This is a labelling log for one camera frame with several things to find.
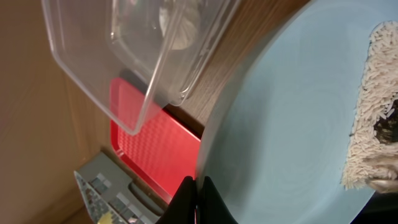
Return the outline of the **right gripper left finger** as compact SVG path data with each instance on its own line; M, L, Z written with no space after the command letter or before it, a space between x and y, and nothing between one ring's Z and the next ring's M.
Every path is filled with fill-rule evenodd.
M194 224L196 200L196 183L186 176L156 224Z

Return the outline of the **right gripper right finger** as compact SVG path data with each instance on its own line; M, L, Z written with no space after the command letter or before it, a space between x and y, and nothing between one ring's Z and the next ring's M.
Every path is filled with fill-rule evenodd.
M208 176L198 193L197 215L199 224L238 224Z

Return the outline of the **yellow plastic cup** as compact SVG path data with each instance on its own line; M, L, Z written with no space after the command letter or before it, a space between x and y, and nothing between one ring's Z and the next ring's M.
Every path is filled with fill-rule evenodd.
M116 218L115 214L108 212L102 215L97 224L114 224Z

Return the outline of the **light blue plate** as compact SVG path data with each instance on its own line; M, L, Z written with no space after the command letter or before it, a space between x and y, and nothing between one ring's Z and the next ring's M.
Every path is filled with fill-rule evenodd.
M397 1L312 1L231 77L201 139L209 177L238 223L350 223L373 190L341 176L369 35Z

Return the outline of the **white napkin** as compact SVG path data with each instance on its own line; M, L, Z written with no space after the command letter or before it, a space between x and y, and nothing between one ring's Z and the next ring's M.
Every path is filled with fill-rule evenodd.
M163 5L159 8L159 24L162 37L166 35L167 26L170 23L175 3L176 0L164 0ZM186 0L185 3L186 8L183 11L180 24L177 26L172 50L183 50L190 47L198 35L201 1Z

